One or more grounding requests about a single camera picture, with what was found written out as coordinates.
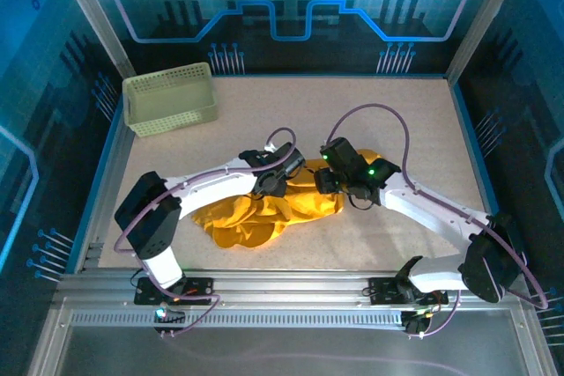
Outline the pale green perforated plastic basket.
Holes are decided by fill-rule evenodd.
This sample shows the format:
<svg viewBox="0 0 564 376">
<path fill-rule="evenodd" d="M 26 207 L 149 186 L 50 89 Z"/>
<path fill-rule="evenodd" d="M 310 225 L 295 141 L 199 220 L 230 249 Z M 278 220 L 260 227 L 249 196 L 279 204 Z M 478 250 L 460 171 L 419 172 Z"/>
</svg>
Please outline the pale green perforated plastic basket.
<svg viewBox="0 0 564 376">
<path fill-rule="evenodd" d="M 146 137 L 218 119 L 208 63 L 193 63 L 122 81 L 123 120 Z"/>
</svg>

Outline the aluminium enclosure post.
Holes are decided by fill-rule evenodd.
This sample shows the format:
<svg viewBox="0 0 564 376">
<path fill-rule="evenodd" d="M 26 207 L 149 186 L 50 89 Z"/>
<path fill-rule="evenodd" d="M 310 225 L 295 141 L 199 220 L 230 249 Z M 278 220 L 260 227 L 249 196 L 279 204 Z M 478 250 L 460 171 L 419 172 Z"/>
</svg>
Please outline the aluminium enclosure post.
<svg viewBox="0 0 564 376">
<path fill-rule="evenodd" d="M 85 18 L 123 79 L 135 77 L 133 65 L 99 0 L 76 0 Z"/>
<path fill-rule="evenodd" d="M 445 74 L 450 87 L 461 77 L 505 0 L 484 0 Z"/>
</svg>

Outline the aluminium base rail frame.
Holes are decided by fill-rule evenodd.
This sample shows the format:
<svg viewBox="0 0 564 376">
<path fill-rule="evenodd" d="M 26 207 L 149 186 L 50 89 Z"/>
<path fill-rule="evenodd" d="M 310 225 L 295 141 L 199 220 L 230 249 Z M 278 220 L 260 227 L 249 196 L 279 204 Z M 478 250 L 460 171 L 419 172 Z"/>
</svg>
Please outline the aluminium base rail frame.
<svg viewBox="0 0 564 376">
<path fill-rule="evenodd" d="M 214 310 L 388 310 L 402 313 L 404 329 L 397 331 L 409 337 L 424 332 L 424 324 L 441 325 L 452 309 L 458 312 L 484 313 L 510 311 L 522 313 L 523 302 L 506 296 L 497 304 L 486 303 L 468 291 L 446 291 L 449 303 L 438 306 L 377 305 L 362 295 L 372 277 L 394 277 L 391 272 L 323 271 L 323 270 L 191 270 L 186 277 L 210 277 L 213 291 L 208 306 L 141 306 L 134 304 L 137 280 L 144 277 L 132 269 L 98 268 L 63 276 L 53 297 L 60 310 L 58 322 L 71 325 L 77 311 L 136 311 L 152 309 L 160 317 L 169 312 L 194 311 L 201 321 Z M 196 323 L 188 327 L 199 328 Z M 155 328 L 160 335 L 177 336 L 187 328 Z"/>
</svg>

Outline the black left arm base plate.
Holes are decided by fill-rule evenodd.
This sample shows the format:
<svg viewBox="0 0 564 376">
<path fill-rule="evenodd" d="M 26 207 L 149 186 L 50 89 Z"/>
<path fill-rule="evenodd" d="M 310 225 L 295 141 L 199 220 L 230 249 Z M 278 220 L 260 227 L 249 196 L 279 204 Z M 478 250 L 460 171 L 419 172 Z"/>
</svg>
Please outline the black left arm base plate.
<svg viewBox="0 0 564 376">
<path fill-rule="evenodd" d="M 134 304 L 141 306 L 208 306 L 212 300 L 208 296 L 213 291 L 213 279 L 210 277 L 183 277 L 179 282 L 167 288 L 173 297 L 160 291 L 148 277 L 137 280 Z"/>
</svg>

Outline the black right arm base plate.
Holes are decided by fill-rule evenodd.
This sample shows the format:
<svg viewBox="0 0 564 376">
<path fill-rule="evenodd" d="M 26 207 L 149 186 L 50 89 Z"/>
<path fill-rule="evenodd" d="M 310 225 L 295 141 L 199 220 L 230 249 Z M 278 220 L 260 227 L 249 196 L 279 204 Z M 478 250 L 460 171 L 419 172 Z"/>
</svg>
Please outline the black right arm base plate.
<svg viewBox="0 0 564 376">
<path fill-rule="evenodd" d="M 370 299 L 372 306 L 377 305 L 411 305 L 438 306 L 449 303 L 445 291 L 424 293 L 415 288 L 409 281 L 394 277 L 372 277 L 362 289 L 362 295 Z"/>
</svg>

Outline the mustard yellow t-shirt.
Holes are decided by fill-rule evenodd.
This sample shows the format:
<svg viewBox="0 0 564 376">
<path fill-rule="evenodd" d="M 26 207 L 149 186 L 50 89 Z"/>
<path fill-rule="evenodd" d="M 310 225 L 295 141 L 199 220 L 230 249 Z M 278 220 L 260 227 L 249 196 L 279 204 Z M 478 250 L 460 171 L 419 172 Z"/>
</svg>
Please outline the mustard yellow t-shirt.
<svg viewBox="0 0 564 376">
<path fill-rule="evenodd" d="M 324 160 L 308 159 L 287 183 L 283 197 L 229 197 L 196 210 L 191 219 L 218 247 L 260 247 L 291 225 L 330 217 L 344 209 L 344 194 L 323 195 L 316 189 L 314 172 L 323 167 Z"/>
</svg>

